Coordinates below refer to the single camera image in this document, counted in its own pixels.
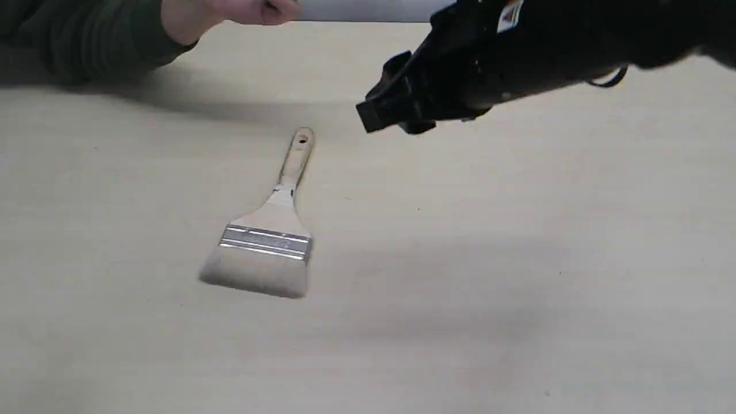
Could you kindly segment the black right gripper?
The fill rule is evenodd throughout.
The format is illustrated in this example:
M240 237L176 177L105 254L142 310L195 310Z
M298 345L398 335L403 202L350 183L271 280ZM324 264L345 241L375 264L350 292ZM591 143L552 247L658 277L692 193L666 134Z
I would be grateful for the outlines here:
M553 87L553 3L457 1L434 13L413 51L387 60L356 110L366 133L421 135Z

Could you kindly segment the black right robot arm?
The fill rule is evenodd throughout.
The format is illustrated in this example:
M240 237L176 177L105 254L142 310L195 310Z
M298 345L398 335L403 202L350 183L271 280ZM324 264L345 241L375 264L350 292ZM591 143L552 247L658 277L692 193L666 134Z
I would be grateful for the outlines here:
M457 1L414 51L384 64L356 110L366 132L410 135L636 66L704 55L734 69L733 1Z

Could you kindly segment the forearm in dark green sleeve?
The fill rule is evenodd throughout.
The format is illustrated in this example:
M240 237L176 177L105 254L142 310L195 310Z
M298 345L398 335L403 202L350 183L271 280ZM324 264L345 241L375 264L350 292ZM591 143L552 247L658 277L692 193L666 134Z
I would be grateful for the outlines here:
M3 1L2 42L60 82L108 82L172 63L229 16L223 1Z

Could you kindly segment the person's bare open hand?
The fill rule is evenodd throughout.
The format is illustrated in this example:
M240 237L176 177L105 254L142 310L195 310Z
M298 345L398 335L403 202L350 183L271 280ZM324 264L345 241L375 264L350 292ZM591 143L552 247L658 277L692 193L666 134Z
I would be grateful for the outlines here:
M301 11L298 1L205 1L219 18L244 25L276 26L294 21Z

